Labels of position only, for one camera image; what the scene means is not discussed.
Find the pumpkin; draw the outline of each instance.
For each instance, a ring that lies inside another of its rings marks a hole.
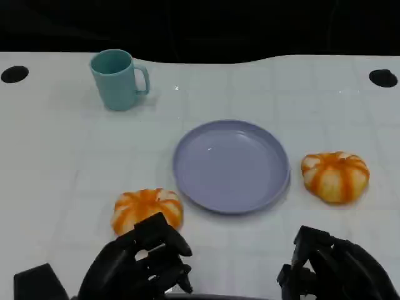
[[[183,220],[183,207],[178,195],[165,189],[142,189],[137,192],[124,192],[114,207],[112,228],[122,236],[134,225],[153,214],[162,212],[169,225],[177,229]]]
[[[305,187],[323,201],[345,204],[356,200],[369,181],[365,162],[346,152],[309,154],[301,162]]]

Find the table surface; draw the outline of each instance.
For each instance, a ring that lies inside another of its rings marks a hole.
[[[276,276],[291,260],[300,225],[359,243],[400,289],[400,85],[375,86],[374,69],[400,76],[399,57],[283,56],[246,64],[137,61],[152,91],[128,112],[104,109],[88,68],[93,54],[0,53],[0,70],[29,76],[0,82],[1,299],[13,274],[49,262],[70,296],[112,238],[123,191],[176,191],[174,147],[206,121],[242,119],[272,132],[288,153],[287,196],[269,211],[211,214],[184,202],[182,235],[197,293],[280,299]],[[307,153],[343,150],[371,170],[367,193],[331,207],[303,187]]]

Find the plate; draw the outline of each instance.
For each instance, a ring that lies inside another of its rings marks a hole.
[[[180,140],[173,159],[179,190],[218,213],[264,208],[289,184],[289,160],[281,143],[248,122],[203,124]]]

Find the robotic hand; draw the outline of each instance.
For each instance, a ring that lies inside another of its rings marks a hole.
[[[137,261],[135,255],[143,249],[148,256]],[[153,300],[176,284],[192,293],[191,267],[179,255],[191,256],[192,251],[163,214],[155,214],[102,249],[86,273],[77,299]]]
[[[400,300],[385,270],[362,247],[305,226],[294,243],[292,264],[285,264],[277,279],[283,300],[300,300],[300,295],[307,294],[317,296],[317,300]],[[142,249],[149,251],[148,256],[136,260]],[[179,255],[191,256],[190,247],[162,213],[154,215],[103,248],[89,268],[77,299],[158,300],[176,284],[191,293],[191,267]],[[307,261],[314,272],[304,267]]]
[[[399,300],[383,267],[362,247],[302,226],[294,244],[292,264],[277,281],[283,300],[313,294],[318,300]],[[303,267],[309,260],[315,272]]]

